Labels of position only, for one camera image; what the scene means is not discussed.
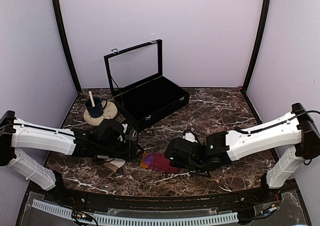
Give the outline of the cream brown sock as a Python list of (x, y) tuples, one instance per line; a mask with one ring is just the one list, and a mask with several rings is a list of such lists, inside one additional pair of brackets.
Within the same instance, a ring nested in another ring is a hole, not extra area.
[(126, 161), (123, 159), (115, 158), (110, 161), (106, 161), (103, 165), (116, 173), (120, 168), (122, 168), (125, 165)]

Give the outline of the magenta purple sock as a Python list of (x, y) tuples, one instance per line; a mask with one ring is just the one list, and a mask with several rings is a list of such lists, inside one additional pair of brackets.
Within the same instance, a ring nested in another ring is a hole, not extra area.
[(140, 167), (166, 173), (177, 173), (179, 171), (177, 167), (171, 166), (171, 161), (165, 158), (162, 153), (144, 153)]

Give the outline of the black display box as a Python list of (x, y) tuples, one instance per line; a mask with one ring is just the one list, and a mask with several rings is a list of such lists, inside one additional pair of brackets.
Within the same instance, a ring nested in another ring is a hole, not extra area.
[(137, 132), (189, 104), (190, 94), (163, 75), (163, 42), (112, 49), (104, 63), (111, 95)]

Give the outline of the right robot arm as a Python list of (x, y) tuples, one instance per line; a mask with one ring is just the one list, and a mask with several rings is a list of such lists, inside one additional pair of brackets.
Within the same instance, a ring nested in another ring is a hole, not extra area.
[(210, 173), (249, 155), (286, 146), (275, 166), (261, 178), (255, 199), (266, 203), (301, 166), (320, 155), (320, 132), (311, 117), (316, 110), (306, 110), (301, 103), (272, 121), (245, 129), (221, 131), (200, 143), (191, 131), (170, 141), (164, 157), (170, 165), (192, 172)]

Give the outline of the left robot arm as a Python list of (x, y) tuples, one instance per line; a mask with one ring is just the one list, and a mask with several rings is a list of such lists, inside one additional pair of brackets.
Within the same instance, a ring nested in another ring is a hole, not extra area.
[(52, 128), (26, 122), (8, 110), (0, 119), (0, 165), (12, 168), (50, 192), (60, 204), (71, 199), (60, 173), (40, 165), (23, 149), (38, 149), (77, 158), (134, 160), (144, 153), (138, 140), (126, 138), (130, 125), (104, 119), (87, 130)]

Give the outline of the dark blue mug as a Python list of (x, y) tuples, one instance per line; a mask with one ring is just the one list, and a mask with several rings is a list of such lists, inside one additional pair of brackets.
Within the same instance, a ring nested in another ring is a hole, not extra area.
[(99, 118), (103, 115), (105, 108), (107, 107), (107, 101), (99, 97), (93, 97), (95, 107), (92, 107), (90, 98), (86, 100), (85, 107), (92, 118)]

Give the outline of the wooden stir stick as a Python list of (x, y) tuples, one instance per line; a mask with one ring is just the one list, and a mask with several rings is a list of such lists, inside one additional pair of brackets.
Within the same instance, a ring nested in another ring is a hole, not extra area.
[(95, 101), (94, 101), (94, 97), (93, 97), (92, 91), (89, 90), (88, 94), (89, 94), (89, 98), (90, 98), (90, 102), (91, 102), (91, 107), (94, 108), (96, 106), (96, 104), (95, 104)]

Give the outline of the green circuit board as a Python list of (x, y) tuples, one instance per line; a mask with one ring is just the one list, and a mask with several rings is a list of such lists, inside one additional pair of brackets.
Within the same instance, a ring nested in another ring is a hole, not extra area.
[(92, 217), (86, 213), (79, 211), (72, 211), (71, 218), (78, 223), (90, 223), (93, 221)]

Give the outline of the black front rail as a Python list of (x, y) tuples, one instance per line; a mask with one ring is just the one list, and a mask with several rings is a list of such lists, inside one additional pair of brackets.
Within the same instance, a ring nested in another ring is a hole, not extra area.
[(119, 173), (107, 168), (96, 172), (89, 169), (70, 170), (62, 175), (66, 198), (60, 204), (73, 201), (80, 209), (104, 209), (120, 206), (129, 209), (161, 209), (198, 207), (229, 202), (251, 207), (282, 199), (278, 189), (267, 190), (258, 184), (257, 175), (244, 178), (227, 171), (211, 175), (191, 172), (164, 173), (147, 169)]

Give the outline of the left black frame post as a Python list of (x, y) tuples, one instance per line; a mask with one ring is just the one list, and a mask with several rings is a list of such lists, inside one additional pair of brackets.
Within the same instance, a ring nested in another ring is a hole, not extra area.
[(82, 90), (80, 81), (76, 72), (75, 64), (72, 59), (72, 54), (69, 46), (69, 42), (67, 39), (67, 33), (64, 25), (64, 20), (63, 20), (63, 14), (61, 10), (61, 5), (60, 5), (60, 0), (51, 0), (52, 1), (52, 6), (53, 6), (53, 11), (54, 11), (54, 16), (55, 16), (55, 21), (59, 33), (59, 38), (60, 42), (62, 45), (62, 49), (64, 52), (65, 60), (68, 66), (68, 70), (71, 75), (71, 79), (73, 81), (73, 85), (75, 87), (76, 92), (79, 94)]

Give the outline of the black frame post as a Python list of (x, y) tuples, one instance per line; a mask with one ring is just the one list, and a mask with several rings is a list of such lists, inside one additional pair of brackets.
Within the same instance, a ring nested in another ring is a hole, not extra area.
[(53, 6), (53, 11), (54, 11), (54, 16), (55, 16), (55, 21), (59, 33), (59, 38), (60, 42), (62, 45), (62, 49), (64, 52), (65, 60), (68, 66), (68, 70), (71, 75), (71, 79), (73, 81), (73, 85), (75, 87), (76, 92), (79, 94), (82, 90), (80, 81), (76, 72), (75, 64), (72, 59), (72, 54), (69, 46), (69, 42), (67, 39), (67, 33), (64, 25), (64, 20), (63, 20), (63, 14), (61, 10), (61, 5), (60, 5), (60, 0), (51, 0), (52, 1), (52, 6)]
[(250, 57), (248, 69), (244, 78), (244, 82), (242, 85), (242, 92), (243, 94), (246, 94), (251, 82), (251, 79), (253, 77), (254, 69), (258, 60), (261, 44), (263, 41), (263, 36), (265, 32), (265, 27), (267, 23), (267, 17), (268, 17), (268, 12), (269, 12), (269, 6), (270, 6), (270, 1), (271, 0), (263, 0), (262, 1), (262, 7), (261, 7), (261, 13), (260, 13), (260, 18), (259, 18), (259, 23), (258, 23), (258, 28), (257, 28), (257, 33), (252, 49), (252, 54)]

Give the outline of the right black frame post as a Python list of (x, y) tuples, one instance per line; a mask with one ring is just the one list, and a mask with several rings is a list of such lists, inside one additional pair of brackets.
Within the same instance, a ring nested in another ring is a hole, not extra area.
[(244, 82), (242, 85), (242, 92), (243, 94), (246, 94), (251, 82), (251, 79), (253, 77), (254, 69), (258, 60), (261, 44), (263, 41), (263, 36), (265, 32), (265, 27), (267, 23), (267, 17), (268, 17), (268, 12), (269, 12), (269, 6), (270, 6), (270, 1), (271, 0), (263, 0), (262, 1), (262, 7), (261, 7), (261, 13), (260, 13), (260, 18), (259, 18), (259, 23), (258, 23), (258, 28), (257, 28), (257, 33), (252, 49), (252, 54), (250, 57), (248, 69), (244, 78)]

